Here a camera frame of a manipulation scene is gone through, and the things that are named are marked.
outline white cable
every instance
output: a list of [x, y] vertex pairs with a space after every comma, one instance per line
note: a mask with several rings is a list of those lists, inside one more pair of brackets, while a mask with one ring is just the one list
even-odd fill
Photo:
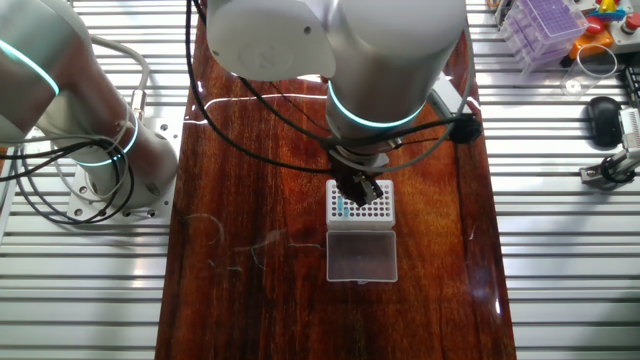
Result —
[[[471, 31], [469, 30], [469, 24], [467, 23], [464, 27], [464, 35], [467, 41], [467, 51], [469, 53], [469, 76], [467, 77], [467, 83], [465, 85], [465, 89], [464, 89], [464, 93], [462, 94], [462, 101], [460, 102], [460, 106], [458, 107], [458, 112], [456, 114], [457, 117], [462, 116], [462, 113], [464, 112], [464, 107], [467, 105], [467, 99], [469, 98], [469, 95], [471, 94], [471, 87], [473, 86], [473, 83], [475, 82], [475, 55], [473, 52], [473, 43], [471, 42]], [[451, 134], [451, 132], [453, 131], [453, 128], [455, 126], [454, 124], [450, 124], [449, 126], [447, 126], [447, 129], [445, 130], [444, 134], [442, 134], [442, 136], [438, 139], [438, 141], [435, 142], [435, 144], [433, 144], [433, 146], [431, 146], [429, 149], [427, 149], [427, 151], [425, 151], [422, 155], [419, 155], [418, 157], [414, 158], [413, 160], [410, 160], [402, 165], [398, 165], [398, 166], [394, 166], [394, 167], [387, 167], [387, 168], [374, 168], [371, 166], [363, 166], [360, 164], [356, 164], [353, 161], [350, 161], [348, 159], [346, 159], [345, 157], [343, 157], [342, 155], [340, 155], [337, 151], [335, 150], [329, 150], [329, 153], [336, 159], [338, 159], [340, 162], [342, 162], [343, 164], [352, 167], [354, 169], [360, 170], [360, 171], [366, 171], [369, 173], [377, 173], [377, 174], [384, 174], [384, 173], [390, 173], [390, 172], [395, 172], [395, 171], [400, 171], [403, 169], [406, 169], [408, 167], [411, 167], [417, 163], [419, 163], [420, 161], [424, 160], [425, 158], [427, 158], [429, 155], [431, 155], [434, 151], [436, 151], [436, 149], [442, 145], [443, 142], [445, 142], [447, 140], [447, 137], [449, 137], [449, 134]]]
[[96, 35], [91, 35], [91, 42], [95, 45], [105, 47], [107, 49], [111, 49], [113, 51], [117, 51], [119, 53], [123, 53], [125, 55], [129, 55], [140, 64], [142, 67], [142, 78], [140, 78], [140, 84], [138, 84], [137, 90], [144, 90], [147, 87], [147, 82], [149, 81], [149, 75], [151, 74], [151, 69], [149, 68], [149, 63], [145, 58], [140, 55], [137, 51], [132, 48], [117, 43], [115, 41], [107, 40], [105, 38], [101, 38]]
[[[11, 164], [9, 163], [9, 161], [11, 160], [7, 160], [4, 162], [4, 165], [2, 168], [0, 168], [0, 177], [5, 177], [5, 176], [9, 176], [11, 175], [11, 172], [13, 171], [13, 167], [11, 166]], [[0, 183], [0, 212], [2, 212], [2, 208], [4, 207], [4, 202], [7, 199], [7, 195], [9, 193], [9, 182], [8, 181], [4, 181], [2, 183]]]
[[[127, 126], [123, 126], [122, 130], [120, 130], [120, 134], [118, 134], [118, 137], [113, 141], [114, 145], [117, 145], [117, 148], [122, 150], [122, 148], [120, 147], [120, 145], [118, 145], [120, 143], [120, 140], [122, 140], [122, 137], [124, 136], [125, 131], [127, 130]], [[109, 153], [109, 151], [113, 150], [116, 146], [112, 146], [111, 148], [109, 148], [108, 150], [105, 150], [105, 152]], [[55, 146], [53, 145], [53, 143], [51, 143], [51, 150], [55, 150]], [[111, 192], [109, 192], [106, 195], [98, 195], [95, 193], [95, 191], [93, 191], [93, 188], [91, 188], [91, 186], [87, 186], [87, 188], [91, 189], [91, 192], [93, 193], [93, 195], [95, 195], [97, 198], [99, 198], [100, 200], [96, 200], [96, 199], [92, 199], [92, 198], [88, 198], [82, 194], [80, 194], [80, 192], [76, 191], [73, 188], [73, 185], [69, 182], [69, 180], [67, 180], [67, 178], [64, 176], [64, 174], [62, 173], [62, 169], [60, 168], [60, 163], [56, 160], [53, 162], [53, 165], [56, 168], [56, 172], [58, 173], [58, 176], [60, 176], [60, 179], [62, 180], [62, 182], [64, 183], [64, 185], [67, 187], [67, 189], [69, 189], [69, 191], [71, 191], [71, 193], [77, 197], [79, 197], [82, 200], [88, 201], [88, 202], [97, 202], [97, 203], [101, 203], [101, 202], [107, 202], [109, 201], [110, 197], [118, 190], [120, 190], [120, 188], [122, 187], [122, 185], [124, 184], [125, 180], [126, 180], [126, 176], [127, 176], [127, 172], [129, 171], [129, 161], [127, 159], [127, 155], [124, 155], [124, 166], [125, 166], [125, 170], [124, 170], [124, 175], [122, 176], [122, 178], [120, 179], [120, 182], [118, 182], [118, 184], [116, 185], [115, 188], [113, 188], [113, 190], [111, 190]], [[84, 173], [85, 176], [85, 182], [87, 184], [90, 183], [90, 181], [87, 180], [87, 173]]]

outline wood grain surface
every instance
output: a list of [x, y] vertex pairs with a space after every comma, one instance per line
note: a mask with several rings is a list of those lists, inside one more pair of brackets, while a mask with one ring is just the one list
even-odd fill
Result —
[[[320, 147], [268, 113], [212, 59], [204, 40], [200, 28], [196, 77], [213, 120], [254, 152], [328, 167]], [[446, 69], [458, 89], [467, 61], [463, 38]], [[327, 89], [318, 80], [277, 84], [324, 123]], [[285, 116], [322, 134], [269, 84], [254, 85]], [[515, 359], [484, 138], [470, 146], [447, 142], [385, 177], [395, 186], [397, 283], [329, 283], [329, 178], [240, 154], [194, 104], [190, 97], [157, 359]], [[425, 109], [418, 123], [435, 119]], [[391, 161], [428, 145], [405, 146]]]

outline white plastic part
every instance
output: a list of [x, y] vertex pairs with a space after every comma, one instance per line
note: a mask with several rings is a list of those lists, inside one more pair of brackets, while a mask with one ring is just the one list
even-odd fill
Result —
[[620, 110], [622, 143], [630, 158], [640, 159], [640, 113], [637, 109]]
[[209, 11], [207, 41], [222, 67], [251, 80], [332, 77], [336, 70], [322, 23], [300, 1], [231, 1]]
[[[21, 141], [23, 140], [27, 134], [23, 133], [18, 129], [11, 121], [9, 121], [4, 116], [0, 115], [0, 146], [2, 146], [2, 141]], [[4, 144], [7, 147], [14, 146], [15, 144]]]
[[73, 11], [73, 8], [69, 6], [65, 1], [61, 0], [39, 0], [48, 6], [53, 12], [60, 15], [82, 38], [85, 47], [93, 54], [93, 48], [91, 46], [91, 37], [86, 25], [82, 22], [78, 14]]
[[464, 0], [347, 0], [341, 4], [358, 37], [376, 51], [394, 56], [436, 53], [460, 37], [466, 21]]
[[614, 54], [640, 51], [640, 31], [629, 35], [622, 31], [622, 24], [624, 24], [624, 21], [614, 22], [609, 25], [609, 32], [613, 38], [613, 43], [611, 43], [609, 49]]
[[598, 8], [596, 0], [580, 0], [576, 2], [576, 5], [583, 14], [590, 13]]
[[346, 200], [335, 180], [327, 181], [327, 228], [332, 230], [391, 230], [396, 223], [393, 181], [379, 180], [384, 196], [370, 205], [358, 207]]

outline computer mouse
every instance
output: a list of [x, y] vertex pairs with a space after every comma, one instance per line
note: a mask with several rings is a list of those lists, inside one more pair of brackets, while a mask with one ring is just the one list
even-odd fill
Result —
[[620, 110], [620, 104], [610, 97], [599, 96], [589, 101], [587, 116], [594, 144], [614, 148], [622, 142], [622, 129], [618, 118]]

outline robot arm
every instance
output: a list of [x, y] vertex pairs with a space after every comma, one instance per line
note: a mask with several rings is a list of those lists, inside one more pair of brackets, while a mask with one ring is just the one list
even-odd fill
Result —
[[[330, 79], [332, 135], [357, 140], [410, 128], [428, 98], [439, 115], [456, 114], [460, 96], [441, 71], [465, 23], [464, 0], [210, 0], [207, 40], [225, 69], [248, 79]], [[381, 168], [401, 141], [337, 151]], [[329, 158], [345, 197], [364, 205], [379, 196], [377, 173]]]
[[640, 166], [640, 112], [634, 108], [620, 110], [619, 122], [623, 149], [598, 165], [581, 168], [583, 184], [613, 190], [635, 179]]
[[[125, 150], [136, 178], [129, 207], [152, 203], [171, 185], [173, 149], [144, 127], [142, 109], [130, 108], [108, 80], [85, 25], [64, 0], [0, 1], [0, 79], [0, 144], [16, 145], [34, 126], [52, 137], [106, 136]], [[141, 99], [136, 94], [134, 103]], [[97, 194], [111, 192], [115, 175], [104, 151], [85, 149], [71, 157], [89, 173]]]

